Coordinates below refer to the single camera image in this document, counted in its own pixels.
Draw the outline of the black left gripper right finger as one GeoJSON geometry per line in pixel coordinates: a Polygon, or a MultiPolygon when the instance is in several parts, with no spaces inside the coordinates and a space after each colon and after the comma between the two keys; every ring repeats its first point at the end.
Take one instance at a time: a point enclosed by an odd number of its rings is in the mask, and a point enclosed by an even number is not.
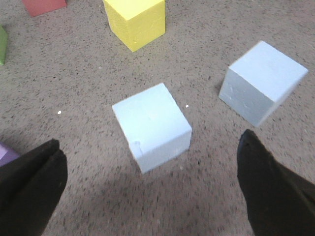
{"type": "Polygon", "coordinates": [[[315,234],[315,185],[276,161],[249,129],[238,144],[237,177],[254,235],[315,234]]]}

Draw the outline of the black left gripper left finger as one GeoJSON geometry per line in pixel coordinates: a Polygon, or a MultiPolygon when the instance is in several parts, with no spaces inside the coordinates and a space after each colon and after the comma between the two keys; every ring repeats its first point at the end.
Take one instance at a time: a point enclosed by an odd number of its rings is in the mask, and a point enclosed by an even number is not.
{"type": "Polygon", "coordinates": [[[51,139],[0,168],[0,234],[43,234],[65,189],[67,157],[51,139]]]}

